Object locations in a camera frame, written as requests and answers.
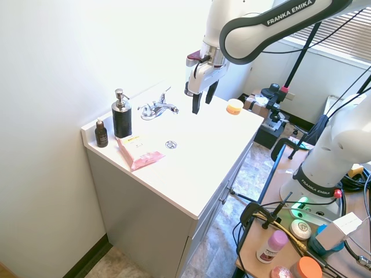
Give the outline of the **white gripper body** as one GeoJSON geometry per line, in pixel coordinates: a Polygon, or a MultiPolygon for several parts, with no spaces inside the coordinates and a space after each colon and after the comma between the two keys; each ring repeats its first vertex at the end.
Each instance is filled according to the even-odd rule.
{"type": "Polygon", "coordinates": [[[184,93],[187,96],[201,94],[205,89],[219,81],[228,71],[228,62],[222,65],[216,65],[211,62],[196,63],[187,61],[187,67],[194,67],[190,77],[185,84],[184,93]]]}

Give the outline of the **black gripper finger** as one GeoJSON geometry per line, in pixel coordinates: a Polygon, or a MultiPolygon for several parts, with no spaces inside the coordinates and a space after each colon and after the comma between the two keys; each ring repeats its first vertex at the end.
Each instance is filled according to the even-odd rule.
{"type": "Polygon", "coordinates": [[[202,100],[202,93],[192,95],[192,113],[198,114],[202,100]]]}
{"type": "Polygon", "coordinates": [[[215,94],[215,91],[217,89],[217,85],[218,85],[218,81],[216,81],[215,83],[213,83],[212,85],[209,86],[209,89],[208,89],[208,92],[207,92],[207,95],[206,95],[206,100],[205,100],[205,103],[207,104],[210,104],[211,101],[212,101],[212,98],[215,94]]]}

